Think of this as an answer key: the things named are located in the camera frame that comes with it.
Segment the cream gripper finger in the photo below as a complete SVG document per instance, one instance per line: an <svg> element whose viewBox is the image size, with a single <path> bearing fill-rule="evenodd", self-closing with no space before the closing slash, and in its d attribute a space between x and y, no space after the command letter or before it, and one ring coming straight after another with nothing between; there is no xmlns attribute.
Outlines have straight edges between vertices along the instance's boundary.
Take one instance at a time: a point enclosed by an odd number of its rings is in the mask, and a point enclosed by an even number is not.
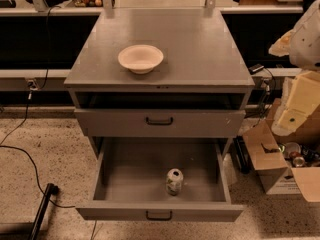
<svg viewBox="0 0 320 240"><path fill-rule="evenodd" d="M286 107L304 115L312 114L320 105L320 73L305 71L292 81Z"/></svg>
<svg viewBox="0 0 320 240"><path fill-rule="evenodd" d="M294 133L307 119L307 116L297 110L277 110L271 130L278 136L288 136Z"/></svg>

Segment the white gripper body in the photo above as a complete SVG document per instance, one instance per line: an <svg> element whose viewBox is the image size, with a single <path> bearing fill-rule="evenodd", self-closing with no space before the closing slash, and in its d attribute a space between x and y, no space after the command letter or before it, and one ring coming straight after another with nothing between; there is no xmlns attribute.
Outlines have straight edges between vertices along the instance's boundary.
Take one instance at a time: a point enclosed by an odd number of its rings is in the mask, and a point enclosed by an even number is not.
<svg viewBox="0 0 320 240"><path fill-rule="evenodd" d="M287 31L283 34L275 43L273 43L268 52L277 57L287 56L291 52L291 37L292 30Z"/></svg>

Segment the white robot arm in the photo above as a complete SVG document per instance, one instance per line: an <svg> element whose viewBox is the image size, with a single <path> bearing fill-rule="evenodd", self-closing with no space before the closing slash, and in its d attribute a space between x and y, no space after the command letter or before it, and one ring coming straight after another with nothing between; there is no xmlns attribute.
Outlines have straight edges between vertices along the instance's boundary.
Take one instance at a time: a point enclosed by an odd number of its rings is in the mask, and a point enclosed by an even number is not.
<svg viewBox="0 0 320 240"><path fill-rule="evenodd" d="M295 26L269 48L274 56L289 56L302 70L284 83L281 105L272 132L278 136L294 133L320 105L320 0L313 2Z"/></svg>

